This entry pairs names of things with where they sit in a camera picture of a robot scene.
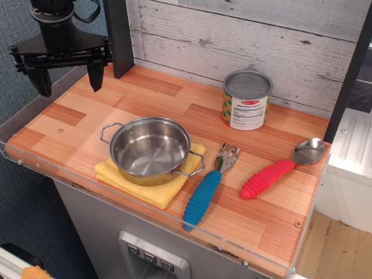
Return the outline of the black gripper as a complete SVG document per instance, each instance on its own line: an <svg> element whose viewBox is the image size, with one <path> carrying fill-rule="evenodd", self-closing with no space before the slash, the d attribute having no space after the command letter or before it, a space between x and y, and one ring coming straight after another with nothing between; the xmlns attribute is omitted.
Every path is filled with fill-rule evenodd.
<svg viewBox="0 0 372 279"><path fill-rule="evenodd" d="M70 20L40 25L40 30L33 38L10 45L8 53L14 57L17 71L26 72L41 96L52 94L47 69L61 67L87 65L92 89L101 89L104 67L113 61L109 37L82 31Z"/></svg>

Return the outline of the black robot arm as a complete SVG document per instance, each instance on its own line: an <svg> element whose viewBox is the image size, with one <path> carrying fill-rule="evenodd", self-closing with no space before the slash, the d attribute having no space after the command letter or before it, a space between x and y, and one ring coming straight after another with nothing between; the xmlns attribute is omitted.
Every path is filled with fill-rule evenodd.
<svg viewBox="0 0 372 279"><path fill-rule="evenodd" d="M49 98L49 69L86 66L92 89L100 90L104 68L113 60L111 39L78 29L72 22L78 18L73 1L31 1L30 14L41 32L8 48L17 71L28 76L40 95Z"/></svg>

